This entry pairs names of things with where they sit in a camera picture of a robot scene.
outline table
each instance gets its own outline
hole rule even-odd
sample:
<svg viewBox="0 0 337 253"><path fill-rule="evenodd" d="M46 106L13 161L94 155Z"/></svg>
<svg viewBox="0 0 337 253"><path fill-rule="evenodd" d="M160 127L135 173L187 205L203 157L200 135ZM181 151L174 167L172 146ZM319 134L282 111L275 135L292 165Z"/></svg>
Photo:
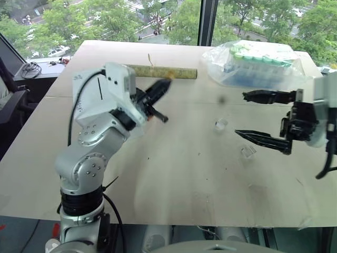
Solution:
<svg viewBox="0 0 337 253"><path fill-rule="evenodd" d="M152 120L146 134L127 141L111 158L104 184L124 223L243 227L337 225L337 173L315 175L325 162L324 148L294 142L289 156L258 147L234 129L277 137L289 105L243 101L249 89L213 82L200 61L209 47L85 41L22 128L0 163L0 215L59 219L60 182L54 161L66 147L72 106L72 74L109 61L125 64L197 67L196 80L175 80L156 108L167 124ZM310 56L298 52L306 75L320 76ZM137 78L144 89L153 78ZM312 101L313 81L303 84ZM219 96L225 103L219 104ZM228 125L214 131L217 119ZM73 141L79 131L76 124ZM240 154L253 145L252 159Z"/></svg>

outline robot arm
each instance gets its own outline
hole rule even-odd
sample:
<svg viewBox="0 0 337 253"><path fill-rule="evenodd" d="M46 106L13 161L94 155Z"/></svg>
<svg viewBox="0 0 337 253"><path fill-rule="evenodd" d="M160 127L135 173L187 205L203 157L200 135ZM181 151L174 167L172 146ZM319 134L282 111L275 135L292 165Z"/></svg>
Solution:
<svg viewBox="0 0 337 253"><path fill-rule="evenodd" d="M110 216L104 212L102 187L107 163L130 132L142 127L149 117L168 120L153 104L169 89L171 79L158 80L141 91L135 86L133 69L127 66L108 63L96 73L105 74L97 80L100 90L109 90L110 94L107 101L91 104L88 113L83 110L83 100L92 94L83 87L79 89L83 90L78 95L82 100L77 99L74 106L82 130L78 141L60 153L55 163L61 177L61 245L52 253L111 252Z"/></svg>
<svg viewBox="0 0 337 253"><path fill-rule="evenodd" d="M243 93L244 99L261 104L293 102L290 112L281 121L280 137L252 131L235 130L241 137L263 147L276 149L284 154L291 154L292 141L305 141L309 146L321 147L326 143L328 153L323 170L316 176L323 178L329 171L332 156L337 154L337 74L315 79L314 103L302 102L303 90L292 92L258 90Z"/></svg>

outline black band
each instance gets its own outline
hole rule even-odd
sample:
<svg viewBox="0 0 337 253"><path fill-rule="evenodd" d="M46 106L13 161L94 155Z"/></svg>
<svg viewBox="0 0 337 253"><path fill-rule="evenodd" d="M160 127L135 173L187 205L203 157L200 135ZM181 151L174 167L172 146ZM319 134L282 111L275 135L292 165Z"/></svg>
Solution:
<svg viewBox="0 0 337 253"><path fill-rule="evenodd" d="M97 209L103 200L103 189L98 189L83 195L68 195L61 192L63 211L70 216L81 216Z"/></svg>

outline plastic bag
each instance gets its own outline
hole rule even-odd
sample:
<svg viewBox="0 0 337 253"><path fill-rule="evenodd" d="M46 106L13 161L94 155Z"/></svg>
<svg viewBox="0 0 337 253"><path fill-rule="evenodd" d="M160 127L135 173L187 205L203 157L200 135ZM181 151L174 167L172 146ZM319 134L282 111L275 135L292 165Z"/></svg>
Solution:
<svg viewBox="0 0 337 253"><path fill-rule="evenodd" d="M285 44L227 42L205 52L203 58L209 76L223 85L287 89L307 79L299 56Z"/></svg>

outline cardboard tube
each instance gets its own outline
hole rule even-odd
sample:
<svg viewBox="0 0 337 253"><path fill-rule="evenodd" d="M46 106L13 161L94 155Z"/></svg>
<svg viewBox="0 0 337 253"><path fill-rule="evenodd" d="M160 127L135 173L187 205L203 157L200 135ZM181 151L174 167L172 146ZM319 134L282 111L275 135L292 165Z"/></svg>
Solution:
<svg viewBox="0 0 337 253"><path fill-rule="evenodd" d="M171 77L180 79L196 79L197 69L185 69L180 67L156 67L143 65L127 65L133 68L136 76L143 77Z"/></svg>

